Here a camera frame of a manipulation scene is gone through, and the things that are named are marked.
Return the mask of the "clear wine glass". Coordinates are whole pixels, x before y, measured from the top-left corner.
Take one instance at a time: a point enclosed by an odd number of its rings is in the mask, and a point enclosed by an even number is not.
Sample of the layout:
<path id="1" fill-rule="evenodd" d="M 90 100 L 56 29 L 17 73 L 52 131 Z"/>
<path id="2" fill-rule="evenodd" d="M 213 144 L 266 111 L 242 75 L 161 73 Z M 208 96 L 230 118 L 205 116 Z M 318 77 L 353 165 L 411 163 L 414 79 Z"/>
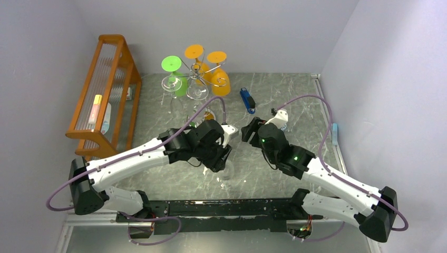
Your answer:
<path id="1" fill-rule="evenodd" d="M 190 84 L 187 89 L 187 119 L 189 120 L 202 106 L 209 94 L 208 87 L 204 84 Z"/>
<path id="2" fill-rule="evenodd" d="M 176 75 L 168 75 L 161 81 L 162 88 L 171 95 L 168 113 L 173 112 L 173 100 L 177 98 L 176 92 L 182 88 L 182 80 Z"/>
<path id="3" fill-rule="evenodd" d="M 223 190 L 228 190 L 232 185 L 232 179 L 234 177 L 234 166 L 232 163 L 227 163 L 224 170 L 219 171 L 216 174 L 216 181 L 218 186 Z"/>

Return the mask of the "orange plastic wine glass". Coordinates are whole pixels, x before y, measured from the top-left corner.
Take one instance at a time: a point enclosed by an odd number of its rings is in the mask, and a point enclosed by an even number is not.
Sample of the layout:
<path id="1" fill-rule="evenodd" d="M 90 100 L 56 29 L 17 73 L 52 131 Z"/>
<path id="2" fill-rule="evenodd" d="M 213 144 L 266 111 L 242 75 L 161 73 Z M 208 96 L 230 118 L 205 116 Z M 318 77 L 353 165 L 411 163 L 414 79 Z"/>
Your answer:
<path id="1" fill-rule="evenodd" d="M 204 62 L 204 51 L 202 45 L 192 44 L 185 49 L 184 55 L 187 59 L 194 60 L 190 70 L 195 82 L 210 85 L 210 67 Z"/>
<path id="2" fill-rule="evenodd" d="M 208 62 L 216 64 L 210 79 L 212 93 L 216 96 L 226 96 L 231 91 L 229 76 L 221 67 L 226 58 L 227 54 L 223 51 L 214 51 L 207 56 Z"/>

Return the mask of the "green plastic wine glass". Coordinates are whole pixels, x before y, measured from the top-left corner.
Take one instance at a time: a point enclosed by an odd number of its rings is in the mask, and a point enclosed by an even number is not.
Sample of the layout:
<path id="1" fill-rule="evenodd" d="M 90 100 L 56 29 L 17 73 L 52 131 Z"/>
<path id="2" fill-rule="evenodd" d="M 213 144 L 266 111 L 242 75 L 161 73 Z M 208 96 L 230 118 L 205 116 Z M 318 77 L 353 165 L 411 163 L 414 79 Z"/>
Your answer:
<path id="1" fill-rule="evenodd" d="M 179 72 L 182 60 L 175 55 L 167 56 L 162 60 L 161 67 L 164 71 L 169 72 L 169 75 L 161 81 L 162 88 L 170 93 L 173 99 L 186 96 L 188 80 L 183 73 Z"/>

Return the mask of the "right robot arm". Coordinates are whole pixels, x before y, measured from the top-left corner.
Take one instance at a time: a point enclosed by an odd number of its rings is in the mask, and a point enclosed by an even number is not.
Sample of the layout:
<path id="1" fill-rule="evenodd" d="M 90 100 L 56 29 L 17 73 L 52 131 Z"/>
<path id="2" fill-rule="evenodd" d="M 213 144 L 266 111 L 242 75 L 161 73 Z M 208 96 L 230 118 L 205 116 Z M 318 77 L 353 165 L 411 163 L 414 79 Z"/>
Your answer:
<path id="1" fill-rule="evenodd" d="M 262 120 L 258 117 L 242 128 L 242 141 L 260 148 L 273 169 L 315 183 L 336 197 L 324 197 L 299 189 L 290 203 L 290 213 L 301 219 L 320 215 L 356 226 L 366 237 L 387 242 L 398 215 L 397 193 L 390 187 L 382 189 L 359 182 L 333 169 L 311 151 L 290 144 L 281 127 L 284 119 Z"/>

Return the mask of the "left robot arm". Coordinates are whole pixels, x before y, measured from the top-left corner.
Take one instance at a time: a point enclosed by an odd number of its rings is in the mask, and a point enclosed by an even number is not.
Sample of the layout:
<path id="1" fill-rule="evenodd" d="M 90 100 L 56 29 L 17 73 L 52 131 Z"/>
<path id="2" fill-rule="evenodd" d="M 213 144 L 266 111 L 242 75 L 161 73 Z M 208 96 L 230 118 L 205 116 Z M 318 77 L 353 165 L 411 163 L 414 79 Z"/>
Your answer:
<path id="1" fill-rule="evenodd" d="M 92 161 L 76 158 L 69 175 L 74 212 L 88 215 L 104 208 L 145 221 L 151 213 L 146 194 L 119 189 L 115 183 L 145 169 L 191 158 L 219 172 L 225 169 L 232 150 L 229 141 L 237 135 L 238 129 L 233 125 L 205 120 L 197 127 L 168 129 L 139 147 L 108 158 Z"/>

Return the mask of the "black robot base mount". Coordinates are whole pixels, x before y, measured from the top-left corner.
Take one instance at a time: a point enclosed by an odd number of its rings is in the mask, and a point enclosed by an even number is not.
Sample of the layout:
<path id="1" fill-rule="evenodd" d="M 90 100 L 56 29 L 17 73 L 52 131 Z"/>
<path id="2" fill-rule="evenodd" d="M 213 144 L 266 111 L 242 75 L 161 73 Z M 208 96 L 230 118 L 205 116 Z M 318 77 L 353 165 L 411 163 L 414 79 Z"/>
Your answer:
<path id="1" fill-rule="evenodd" d="M 289 198 L 229 200 L 150 201 L 133 219 L 119 213 L 116 222 L 137 223 L 137 218 L 161 218 L 154 223 L 155 235 L 180 232 L 268 230 L 286 232 L 287 222 L 306 221 L 309 215 Z"/>

